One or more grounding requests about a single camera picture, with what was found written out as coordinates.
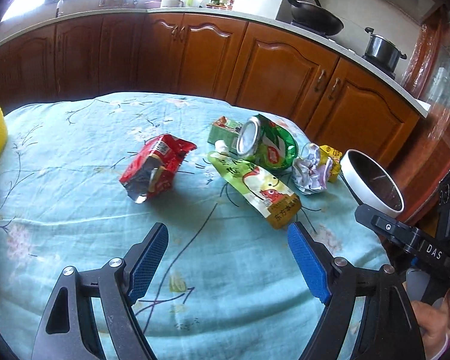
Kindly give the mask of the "person's right hand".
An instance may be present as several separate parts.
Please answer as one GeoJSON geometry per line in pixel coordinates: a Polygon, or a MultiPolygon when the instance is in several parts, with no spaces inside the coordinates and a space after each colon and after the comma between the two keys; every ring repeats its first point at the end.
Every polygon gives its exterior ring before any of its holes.
{"type": "Polygon", "coordinates": [[[421,301],[412,301],[411,305],[423,329],[426,359],[439,359],[450,347],[450,289],[438,309],[421,301]]]}

